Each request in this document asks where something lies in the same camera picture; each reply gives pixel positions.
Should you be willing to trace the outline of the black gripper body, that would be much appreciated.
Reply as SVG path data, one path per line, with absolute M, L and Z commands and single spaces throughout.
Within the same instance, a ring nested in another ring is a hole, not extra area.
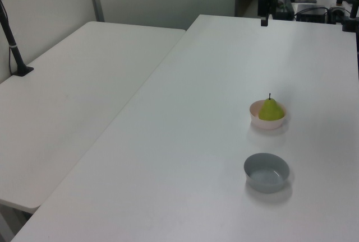
M 277 16 L 277 3 L 278 0 L 258 0 L 258 16 L 260 18 L 272 18 Z

